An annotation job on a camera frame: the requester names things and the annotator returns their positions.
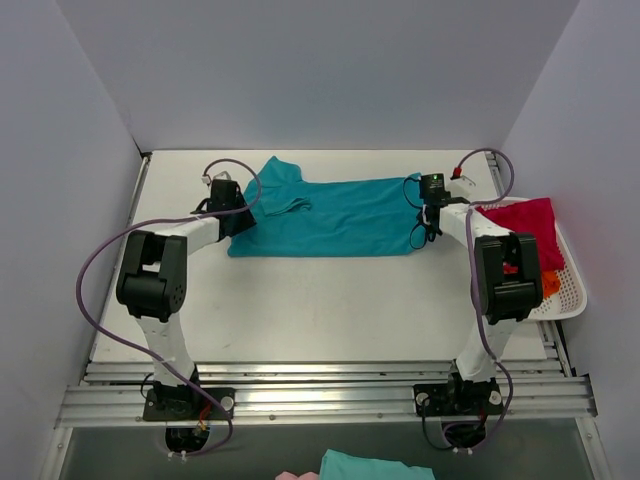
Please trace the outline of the teal t-shirt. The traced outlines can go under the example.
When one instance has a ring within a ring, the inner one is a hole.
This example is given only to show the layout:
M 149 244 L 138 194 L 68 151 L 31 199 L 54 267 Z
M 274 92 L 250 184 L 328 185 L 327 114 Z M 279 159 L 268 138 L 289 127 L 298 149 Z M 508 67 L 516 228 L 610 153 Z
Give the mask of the teal t-shirt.
M 242 257 L 380 257 L 413 251 L 418 236 L 418 172 L 406 177 L 311 183 L 301 168 L 271 157 L 258 173 L 262 190 L 244 190 L 256 225 L 231 239 Z

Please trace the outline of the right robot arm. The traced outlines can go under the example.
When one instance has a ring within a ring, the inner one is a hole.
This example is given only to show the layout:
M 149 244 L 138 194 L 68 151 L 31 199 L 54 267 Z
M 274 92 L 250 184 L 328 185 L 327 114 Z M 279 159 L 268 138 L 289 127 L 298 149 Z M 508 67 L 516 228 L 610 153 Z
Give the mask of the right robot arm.
M 495 377 L 496 363 L 518 324 L 542 302 L 536 239 L 530 233 L 499 226 L 468 200 L 453 196 L 442 173 L 420 178 L 419 198 L 427 239 L 449 236 L 467 248 L 469 257 L 471 300 L 477 318 L 455 359 L 460 378 L 443 390 L 447 406 L 464 413 L 480 400 L 476 383 Z

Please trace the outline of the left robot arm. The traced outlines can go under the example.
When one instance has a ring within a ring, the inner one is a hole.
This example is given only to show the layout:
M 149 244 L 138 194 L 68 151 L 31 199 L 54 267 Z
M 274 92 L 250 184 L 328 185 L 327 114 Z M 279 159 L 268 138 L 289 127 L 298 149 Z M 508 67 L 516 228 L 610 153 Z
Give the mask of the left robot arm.
M 116 283 L 116 299 L 141 328 L 154 362 L 154 390 L 179 419 L 194 417 L 202 405 L 198 372 L 182 332 L 179 311 L 186 300 L 188 257 L 256 225 L 239 184 L 214 179 L 192 222 L 161 232 L 128 235 Z

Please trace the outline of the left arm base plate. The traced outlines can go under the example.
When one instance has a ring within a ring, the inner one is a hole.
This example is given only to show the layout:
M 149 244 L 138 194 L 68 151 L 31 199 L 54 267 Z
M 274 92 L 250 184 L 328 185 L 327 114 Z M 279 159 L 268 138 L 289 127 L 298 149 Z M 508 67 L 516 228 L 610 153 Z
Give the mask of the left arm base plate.
M 211 406 L 200 393 L 188 386 L 154 384 L 147 392 L 142 418 L 148 422 L 176 422 L 188 420 L 224 420 L 233 416 L 236 390 L 233 388 L 204 388 L 222 407 Z

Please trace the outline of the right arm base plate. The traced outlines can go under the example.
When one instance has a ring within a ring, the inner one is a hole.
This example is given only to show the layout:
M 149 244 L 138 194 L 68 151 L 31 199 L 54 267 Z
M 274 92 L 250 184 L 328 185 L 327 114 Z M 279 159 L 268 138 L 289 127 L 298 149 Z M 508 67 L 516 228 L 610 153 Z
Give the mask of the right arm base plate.
M 497 383 L 463 381 L 414 384 L 416 414 L 425 417 L 499 415 L 504 410 Z

